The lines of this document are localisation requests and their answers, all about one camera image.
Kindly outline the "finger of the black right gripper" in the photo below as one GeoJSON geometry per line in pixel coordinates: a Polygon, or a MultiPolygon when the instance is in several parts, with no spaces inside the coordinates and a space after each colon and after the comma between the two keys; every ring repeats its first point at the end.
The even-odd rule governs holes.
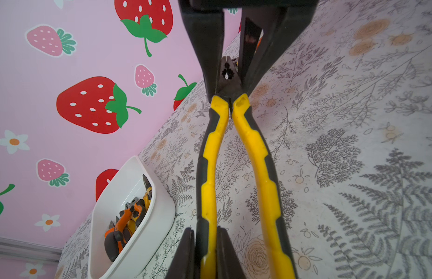
{"type": "Polygon", "coordinates": [[[201,66],[207,98],[217,92],[224,46],[224,12],[218,1],[180,0],[182,20],[201,66]]]}
{"type": "Polygon", "coordinates": [[[264,74],[309,26],[318,1],[243,1],[238,74],[250,95],[264,74]]]}

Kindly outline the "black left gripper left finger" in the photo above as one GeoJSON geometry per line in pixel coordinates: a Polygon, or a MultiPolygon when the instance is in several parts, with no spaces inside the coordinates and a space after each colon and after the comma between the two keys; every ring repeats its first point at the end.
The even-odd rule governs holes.
{"type": "Polygon", "coordinates": [[[186,228],[165,279],[194,279],[194,230],[186,228]]]}

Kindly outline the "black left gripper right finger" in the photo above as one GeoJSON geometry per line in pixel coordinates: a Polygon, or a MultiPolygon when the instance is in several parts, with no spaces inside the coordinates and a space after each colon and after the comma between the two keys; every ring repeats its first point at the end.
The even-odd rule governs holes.
{"type": "Polygon", "coordinates": [[[217,227],[217,279],[245,279],[228,231],[217,227]]]}

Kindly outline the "small orange black pliers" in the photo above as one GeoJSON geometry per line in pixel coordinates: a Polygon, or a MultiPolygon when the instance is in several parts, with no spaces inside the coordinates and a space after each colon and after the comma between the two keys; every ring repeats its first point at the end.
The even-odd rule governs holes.
{"type": "Polygon", "coordinates": [[[146,193],[143,196],[143,201],[144,201],[144,206],[145,206],[146,210],[148,210],[150,207],[150,204],[151,204],[152,196],[153,196],[153,189],[152,189],[150,181],[148,180],[148,178],[145,174],[143,175],[143,182],[144,182],[144,185],[146,188],[146,193]]]}

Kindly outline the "white plastic storage box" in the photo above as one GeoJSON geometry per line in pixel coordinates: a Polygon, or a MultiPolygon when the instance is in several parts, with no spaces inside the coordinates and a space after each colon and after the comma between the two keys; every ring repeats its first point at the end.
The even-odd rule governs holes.
{"type": "Polygon", "coordinates": [[[134,279],[171,229],[175,204],[158,177],[131,157],[100,195],[91,215],[90,279],[134,279]]]}

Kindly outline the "yellow handled pliers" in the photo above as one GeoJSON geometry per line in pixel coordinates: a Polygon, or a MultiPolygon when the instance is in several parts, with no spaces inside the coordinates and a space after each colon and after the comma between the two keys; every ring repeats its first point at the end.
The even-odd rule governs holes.
{"type": "Polygon", "coordinates": [[[295,206],[281,196],[272,154],[253,117],[234,61],[222,58],[219,89],[210,101],[210,121],[203,137],[196,173],[197,227],[194,261],[201,279],[217,278],[217,227],[231,216],[231,188],[250,165],[256,190],[247,200],[257,204],[254,220],[261,223],[271,277],[295,279],[297,270],[286,219],[295,206]]]}

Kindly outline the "orange black pliers in box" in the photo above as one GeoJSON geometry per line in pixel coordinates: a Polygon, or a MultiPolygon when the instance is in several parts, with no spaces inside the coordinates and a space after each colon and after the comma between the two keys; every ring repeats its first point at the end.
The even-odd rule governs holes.
{"type": "Polygon", "coordinates": [[[116,221],[110,222],[108,231],[104,234],[104,248],[110,261],[114,262],[126,244],[140,226],[147,210],[143,199],[135,198],[120,211],[116,221]]]}

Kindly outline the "floral patterned table mat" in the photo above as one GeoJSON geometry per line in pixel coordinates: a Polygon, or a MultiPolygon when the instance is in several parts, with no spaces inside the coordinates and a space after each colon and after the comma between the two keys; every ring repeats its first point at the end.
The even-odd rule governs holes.
{"type": "MultiPolygon", "coordinates": [[[[300,279],[432,279],[432,1],[320,1],[250,95],[275,161],[300,279]]],[[[176,204],[137,279],[163,279],[196,225],[203,81],[139,155],[176,204]]],[[[248,279],[270,272],[247,165],[227,228],[248,279]]]]}

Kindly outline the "aluminium rail frame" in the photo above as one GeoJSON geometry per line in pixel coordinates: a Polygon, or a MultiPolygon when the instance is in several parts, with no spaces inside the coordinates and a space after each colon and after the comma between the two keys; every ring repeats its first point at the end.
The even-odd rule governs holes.
{"type": "Polygon", "coordinates": [[[56,264],[62,249],[0,237],[0,258],[56,264]]]}

